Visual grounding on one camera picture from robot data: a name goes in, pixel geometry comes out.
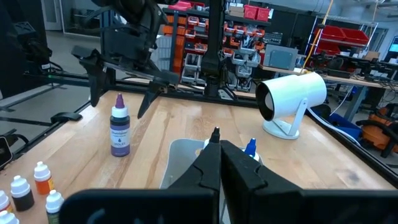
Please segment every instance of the red storage bin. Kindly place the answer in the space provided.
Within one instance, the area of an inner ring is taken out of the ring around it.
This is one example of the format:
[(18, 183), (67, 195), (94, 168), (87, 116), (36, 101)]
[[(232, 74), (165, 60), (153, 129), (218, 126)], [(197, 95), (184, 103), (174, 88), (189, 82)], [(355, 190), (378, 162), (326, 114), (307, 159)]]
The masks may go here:
[(328, 42), (319, 42), (316, 53), (320, 54), (322, 51), (325, 51), (327, 55), (340, 54), (338, 45)]
[(244, 6), (244, 17), (246, 19), (256, 19), (258, 9), (259, 8), (256, 6), (245, 5)]
[(344, 39), (344, 41), (346, 42), (355, 43), (355, 44), (368, 44), (369, 42), (369, 37), (367, 37), (367, 35), (361, 30), (346, 29), (346, 28), (341, 28), (341, 30), (346, 36), (346, 38)]
[(330, 39), (330, 40), (344, 40), (346, 36), (343, 31), (339, 27), (335, 26), (325, 26), (322, 32), (322, 39)]
[(258, 8), (259, 11), (257, 13), (256, 19), (259, 21), (265, 21), (268, 22), (268, 17), (269, 17), (269, 12), (271, 11), (270, 9), (264, 9), (264, 8)]
[(174, 5), (168, 6), (169, 9), (175, 9), (175, 10), (180, 10), (180, 11), (186, 11), (188, 9), (191, 9), (192, 7), (193, 7), (193, 5), (187, 1), (178, 1)]

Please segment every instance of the blue bin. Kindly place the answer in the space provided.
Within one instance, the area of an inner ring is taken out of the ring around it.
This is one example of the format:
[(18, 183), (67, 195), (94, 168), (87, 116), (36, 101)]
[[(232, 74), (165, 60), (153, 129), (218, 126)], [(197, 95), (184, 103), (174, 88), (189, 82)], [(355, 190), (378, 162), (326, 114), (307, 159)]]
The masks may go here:
[(328, 121), (335, 126), (337, 124), (336, 128), (344, 131), (356, 140), (359, 140), (359, 135), (361, 134), (362, 130), (357, 125), (346, 120), (344, 117), (338, 114), (332, 114)]

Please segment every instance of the blue cap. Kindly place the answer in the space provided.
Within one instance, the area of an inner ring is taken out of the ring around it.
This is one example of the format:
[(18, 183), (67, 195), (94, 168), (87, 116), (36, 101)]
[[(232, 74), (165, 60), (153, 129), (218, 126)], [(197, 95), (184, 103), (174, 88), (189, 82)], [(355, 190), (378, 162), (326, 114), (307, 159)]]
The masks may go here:
[(256, 155), (256, 139), (255, 138), (250, 139), (250, 142), (249, 142), (248, 146), (246, 146), (244, 153), (246, 153), (247, 155), (252, 156), (252, 157), (254, 157)]

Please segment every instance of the workbench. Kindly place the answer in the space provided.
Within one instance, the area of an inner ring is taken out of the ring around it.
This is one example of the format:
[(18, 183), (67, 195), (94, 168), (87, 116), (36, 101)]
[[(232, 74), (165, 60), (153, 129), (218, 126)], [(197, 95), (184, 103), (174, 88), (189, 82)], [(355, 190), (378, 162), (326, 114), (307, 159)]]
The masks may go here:
[[(267, 67), (267, 66), (263, 66), (263, 65), (259, 65), (259, 68), (266, 70), (266, 71), (271, 71), (271, 72), (287, 73), (287, 74), (291, 74), (291, 75), (301, 75), (301, 73), (296, 71), (296, 69), (295, 69), (295, 71), (290, 71), (290, 70), (285, 70), (285, 69), (280, 69), (280, 68)], [(344, 118), (350, 122), (353, 120), (356, 112), (358, 111), (359, 106), (361, 105), (362, 101), (365, 99), (368, 87), (384, 88), (387, 90), (392, 89), (389, 86), (380, 85), (379, 83), (367, 82), (366, 80), (363, 80), (362, 78), (354, 78), (354, 77), (340, 78), (340, 77), (331, 77), (328, 75), (322, 75), (322, 77), (325, 81), (333, 81), (333, 82), (339, 82), (339, 83), (345, 83), (348, 85), (358, 86), (358, 90), (354, 94), (353, 99), (351, 100), (351, 103), (349, 104), (347, 111), (344, 115)]]
[[(360, 158), (304, 117), (300, 137), (289, 141), (267, 134), (254, 108), (159, 97), (140, 120), (143, 95), (123, 93), (131, 116), (131, 153), (111, 155), (109, 117), (117, 92), (105, 93), (96, 108), (88, 106), (78, 122), (69, 121), (0, 172), (0, 189), (9, 193), (15, 175), (30, 183), (35, 205), (16, 213), (21, 223), (46, 223), (45, 198), (37, 194), (33, 170), (43, 161), (55, 188), (66, 198), (89, 188), (157, 189), (162, 181), (170, 143), (207, 139), (215, 126), (221, 138), (244, 147), (257, 139), (265, 166), (305, 189), (394, 189)], [(293, 117), (286, 118), (291, 122)]]

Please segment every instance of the projector stand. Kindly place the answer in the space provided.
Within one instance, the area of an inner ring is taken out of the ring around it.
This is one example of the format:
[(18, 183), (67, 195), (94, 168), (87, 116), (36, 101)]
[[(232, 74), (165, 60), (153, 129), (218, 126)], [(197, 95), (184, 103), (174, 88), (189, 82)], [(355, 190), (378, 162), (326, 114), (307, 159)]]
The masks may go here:
[(293, 124), (289, 124), (285, 121), (276, 118), (272, 121), (264, 121), (262, 128), (269, 134), (288, 140), (294, 140), (299, 137), (299, 127), (303, 120), (305, 110), (307, 109), (307, 98), (304, 98), (298, 106), (296, 117), (294, 118)]

